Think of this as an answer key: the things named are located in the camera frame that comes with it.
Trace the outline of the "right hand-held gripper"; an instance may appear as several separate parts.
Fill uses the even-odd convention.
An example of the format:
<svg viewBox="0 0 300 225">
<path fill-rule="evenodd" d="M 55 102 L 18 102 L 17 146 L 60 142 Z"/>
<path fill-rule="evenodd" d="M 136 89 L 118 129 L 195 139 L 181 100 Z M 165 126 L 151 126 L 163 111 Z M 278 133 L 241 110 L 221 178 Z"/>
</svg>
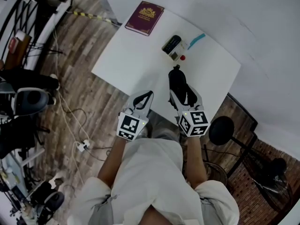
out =
<svg viewBox="0 0 300 225">
<path fill-rule="evenodd" d="M 186 91 L 188 105 L 183 105 L 172 89 L 169 102 L 177 111 L 178 116 L 175 118 L 183 134 L 187 137 L 200 137 L 206 134 L 210 120 L 204 110 L 200 94 L 189 84 L 186 85 Z"/>
</svg>

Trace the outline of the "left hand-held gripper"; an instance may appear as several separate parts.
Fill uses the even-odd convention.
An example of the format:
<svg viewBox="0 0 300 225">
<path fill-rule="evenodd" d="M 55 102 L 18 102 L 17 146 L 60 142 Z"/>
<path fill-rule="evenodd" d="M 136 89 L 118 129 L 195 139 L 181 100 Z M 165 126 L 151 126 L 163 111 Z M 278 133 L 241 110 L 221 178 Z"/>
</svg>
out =
<svg viewBox="0 0 300 225">
<path fill-rule="evenodd" d="M 144 90 L 131 95 L 118 115 L 118 137 L 133 141 L 147 125 L 153 91 Z"/>
</svg>

